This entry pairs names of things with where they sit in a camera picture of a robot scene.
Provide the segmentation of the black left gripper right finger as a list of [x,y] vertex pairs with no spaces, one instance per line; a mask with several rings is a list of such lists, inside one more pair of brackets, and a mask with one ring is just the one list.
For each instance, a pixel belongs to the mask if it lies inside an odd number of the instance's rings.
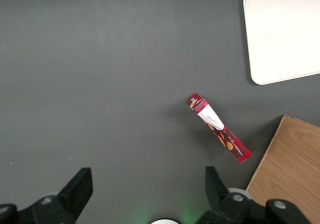
[[226,187],[214,166],[205,168],[205,193],[210,205],[198,224],[309,224],[292,202],[270,199],[260,205],[242,189]]

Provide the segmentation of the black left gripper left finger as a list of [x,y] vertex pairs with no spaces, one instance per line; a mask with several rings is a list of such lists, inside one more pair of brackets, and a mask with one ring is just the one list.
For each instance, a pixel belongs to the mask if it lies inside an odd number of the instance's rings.
[[13,203],[0,205],[2,224],[74,224],[93,194],[92,170],[81,168],[56,195],[46,195],[18,210]]

